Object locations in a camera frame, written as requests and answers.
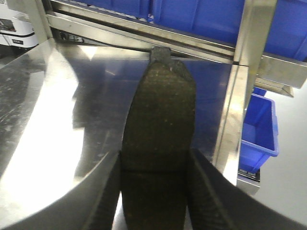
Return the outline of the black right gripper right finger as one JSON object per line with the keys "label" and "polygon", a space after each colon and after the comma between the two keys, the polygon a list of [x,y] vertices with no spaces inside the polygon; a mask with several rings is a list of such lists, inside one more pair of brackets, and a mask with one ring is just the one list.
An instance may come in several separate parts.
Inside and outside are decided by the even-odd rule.
{"label": "black right gripper right finger", "polygon": [[187,163],[187,195],[195,230],[305,230],[231,184],[197,149]]}

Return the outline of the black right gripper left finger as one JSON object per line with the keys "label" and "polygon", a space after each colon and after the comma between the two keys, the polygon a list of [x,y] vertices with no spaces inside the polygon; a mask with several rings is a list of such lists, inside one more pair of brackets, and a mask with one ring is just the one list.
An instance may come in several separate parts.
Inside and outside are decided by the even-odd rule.
{"label": "black right gripper left finger", "polygon": [[64,196],[6,230],[110,230],[120,192],[120,157],[107,153]]}

